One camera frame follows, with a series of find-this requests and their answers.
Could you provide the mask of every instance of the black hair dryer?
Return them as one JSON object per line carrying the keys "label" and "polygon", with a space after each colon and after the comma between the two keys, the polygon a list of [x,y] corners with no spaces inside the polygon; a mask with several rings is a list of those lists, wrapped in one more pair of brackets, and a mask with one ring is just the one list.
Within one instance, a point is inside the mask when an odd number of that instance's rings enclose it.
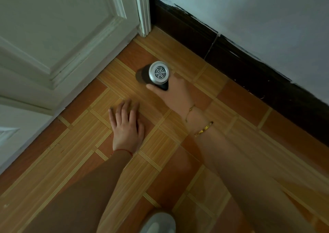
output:
{"label": "black hair dryer", "polygon": [[157,61],[138,69],[136,80],[142,84],[152,84],[164,91],[169,88],[169,69],[164,62]]}

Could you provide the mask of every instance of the dark brown baseboard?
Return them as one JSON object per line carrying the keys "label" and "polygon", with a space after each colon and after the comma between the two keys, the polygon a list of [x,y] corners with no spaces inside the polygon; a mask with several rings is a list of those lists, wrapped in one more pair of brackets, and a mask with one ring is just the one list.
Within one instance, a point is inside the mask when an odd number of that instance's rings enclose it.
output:
{"label": "dark brown baseboard", "polygon": [[274,110],[329,146],[329,106],[307,90],[251,57],[188,12],[150,0],[158,26]]}

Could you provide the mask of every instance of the fingers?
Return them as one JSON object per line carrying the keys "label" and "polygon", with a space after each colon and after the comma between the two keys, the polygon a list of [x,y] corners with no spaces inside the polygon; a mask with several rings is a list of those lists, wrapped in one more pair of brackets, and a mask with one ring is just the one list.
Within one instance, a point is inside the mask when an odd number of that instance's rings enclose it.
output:
{"label": "fingers", "polygon": [[109,122],[111,124],[112,129],[114,130],[117,127],[117,123],[114,119],[112,108],[109,109]]}
{"label": "fingers", "polygon": [[152,84],[147,84],[146,88],[148,90],[151,90],[153,93],[155,93],[156,95],[158,95],[160,98],[163,98],[165,91],[159,89],[158,87],[152,85]]}
{"label": "fingers", "polygon": [[137,121],[137,123],[138,123],[138,139],[139,139],[140,143],[142,143],[142,141],[144,139],[145,126],[140,121],[140,119]]}
{"label": "fingers", "polygon": [[122,123],[122,119],[121,119],[121,110],[122,110],[122,107],[123,107],[124,103],[125,103],[124,101],[121,102],[121,103],[118,105],[117,110],[116,110],[116,112],[115,112],[115,118],[116,118],[116,120],[117,120],[117,126],[121,125],[121,123]]}
{"label": "fingers", "polygon": [[129,123],[131,123],[131,124],[133,124],[133,123],[136,124],[136,114],[137,114],[138,106],[139,106],[139,102],[136,102],[130,111]]}
{"label": "fingers", "polygon": [[121,110],[122,123],[128,123],[128,108],[130,106],[131,99],[125,101]]}

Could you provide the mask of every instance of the gold bracelet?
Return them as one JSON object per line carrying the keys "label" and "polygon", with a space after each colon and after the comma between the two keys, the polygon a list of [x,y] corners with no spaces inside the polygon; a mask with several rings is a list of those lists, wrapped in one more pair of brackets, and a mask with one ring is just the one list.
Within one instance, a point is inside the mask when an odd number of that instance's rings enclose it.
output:
{"label": "gold bracelet", "polygon": [[201,131],[199,131],[198,133],[196,133],[195,135],[194,135],[194,137],[198,137],[201,133],[203,133],[203,132],[205,132],[212,124],[213,124],[214,122],[213,121],[211,121],[210,123],[209,123],[209,125],[207,125],[205,128],[203,128]]}
{"label": "gold bracelet", "polygon": [[187,123],[187,116],[189,115],[189,113],[192,111],[193,107],[195,107],[195,104],[193,104],[193,106],[190,107],[190,110],[188,111],[186,118],[185,118],[185,122]]}

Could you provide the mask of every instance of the hand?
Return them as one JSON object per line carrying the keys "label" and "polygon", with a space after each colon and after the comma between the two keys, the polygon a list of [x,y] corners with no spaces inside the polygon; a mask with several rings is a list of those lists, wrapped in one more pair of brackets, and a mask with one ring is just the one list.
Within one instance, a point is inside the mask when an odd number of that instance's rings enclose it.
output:
{"label": "hand", "polygon": [[114,138],[113,151],[125,149],[134,153],[141,147],[144,139],[144,125],[138,120],[138,131],[136,127],[136,113],[138,103],[135,103],[130,111],[128,120],[128,108],[131,100],[128,99],[118,105],[113,117],[112,109],[109,109],[109,121],[111,123]]}
{"label": "hand", "polygon": [[182,119],[185,119],[190,107],[194,104],[185,80],[171,75],[168,81],[169,88],[167,91],[151,84],[147,84],[146,88],[157,94],[171,110],[178,113]]}

